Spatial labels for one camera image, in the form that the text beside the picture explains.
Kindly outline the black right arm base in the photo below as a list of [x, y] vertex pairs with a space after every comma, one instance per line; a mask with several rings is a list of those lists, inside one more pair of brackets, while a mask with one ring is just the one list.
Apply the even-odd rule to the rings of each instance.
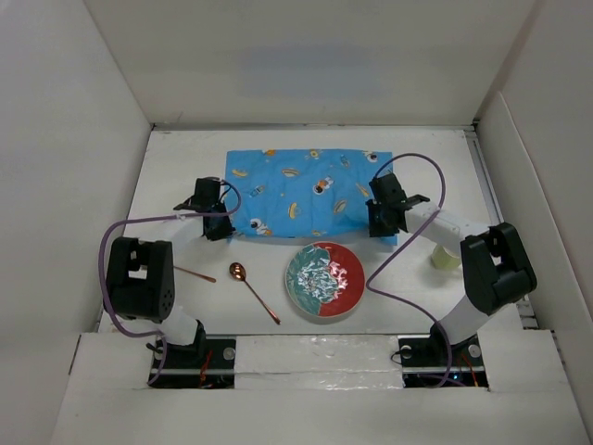
[[486, 366], [477, 335], [446, 349], [437, 332], [397, 337], [390, 360], [401, 367], [405, 388], [487, 388]]

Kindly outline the pale yellow paper cup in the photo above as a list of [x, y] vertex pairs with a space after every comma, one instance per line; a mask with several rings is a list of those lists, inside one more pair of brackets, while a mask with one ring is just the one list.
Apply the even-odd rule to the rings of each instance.
[[461, 266], [461, 258], [446, 248], [436, 245], [431, 254], [431, 263], [437, 270], [453, 271]]

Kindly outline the red and teal plate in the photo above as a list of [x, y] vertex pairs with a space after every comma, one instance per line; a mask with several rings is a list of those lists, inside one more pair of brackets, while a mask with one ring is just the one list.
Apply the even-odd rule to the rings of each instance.
[[336, 322], [359, 306], [365, 274], [358, 256], [335, 242], [314, 242], [288, 262], [284, 284], [300, 312], [319, 322]]

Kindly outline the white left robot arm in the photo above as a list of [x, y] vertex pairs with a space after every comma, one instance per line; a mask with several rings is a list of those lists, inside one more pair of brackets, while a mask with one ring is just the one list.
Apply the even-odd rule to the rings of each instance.
[[112, 233], [142, 223], [169, 223], [202, 218], [216, 225], [230, 220], [242, 204], [238, 189], [217, 177], [198, 178], [194, 193], [163, 216], [112, 223], [98, 253], [98, 274], [103, 307], [114, 326], [126, 337], [160, 337], [174, 345], [174, 356], [186, 367], [206, 359], [206, 344], [199, 339], [200, 322], [175, 303], [173, 243], [143, 241]]

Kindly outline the blue patterned cloth napkin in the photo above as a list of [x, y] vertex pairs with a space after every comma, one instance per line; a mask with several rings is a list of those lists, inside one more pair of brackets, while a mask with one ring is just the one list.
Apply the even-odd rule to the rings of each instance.
[[227, 153], [224, 198], [237, 235], [332, 237], [367, 232], [370, 181], [392, 159], [385, 151], [256, 149]]

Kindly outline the copper spoon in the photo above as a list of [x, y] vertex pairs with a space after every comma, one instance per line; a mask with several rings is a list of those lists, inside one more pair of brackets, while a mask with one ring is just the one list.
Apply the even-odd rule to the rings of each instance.
[[277, 325], [280, 325], [281, 324], [281, 320], [280, 320], [279, 316], [261, 298], [261, 296], [256, 292], [256, 290], [247, 282], [247, 276], [246, 276], [246, 269], [245, 269], [245, 267], [241, 263], [239, 263], [239, 262], [233, 262], [229, 266], [229, 273], [230, 273], [231, 277], [235, 281], [242, 282], [242, 283], [244, 283], [246, 285], [246, 287], [254, 295], [254, 297], [259, 302], [259, 304], [263, 307], [263, 309], [266, 311], [266, 313], [269, 314], [269, 316], [273, 319], [273, 321]]

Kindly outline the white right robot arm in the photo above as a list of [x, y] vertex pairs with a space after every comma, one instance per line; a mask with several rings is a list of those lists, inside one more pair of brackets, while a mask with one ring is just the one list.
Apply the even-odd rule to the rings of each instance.
[[388, 173], [370, 181], [370, 236], [400, 232], [421, 236], [461, 261], [464, 294], [431, 327], [428, 353], [441, 365], [461, 356], [473, 337], [499, 310], [537, 287], [537, 278], [517, 229], [510, 223], [472, 222], [442, 209], [428, 197], [409, 196]]

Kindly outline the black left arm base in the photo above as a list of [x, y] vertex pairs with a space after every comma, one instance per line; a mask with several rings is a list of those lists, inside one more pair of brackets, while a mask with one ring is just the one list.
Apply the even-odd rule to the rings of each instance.
[[230, 389], [235, 378], [235, 337], [207, 337], [201, 352], [181, 351], [168, 346], [164, 367], [158, 375], [161, 343], [153, 346], [148, 380], [151, 388], [162, 389]]

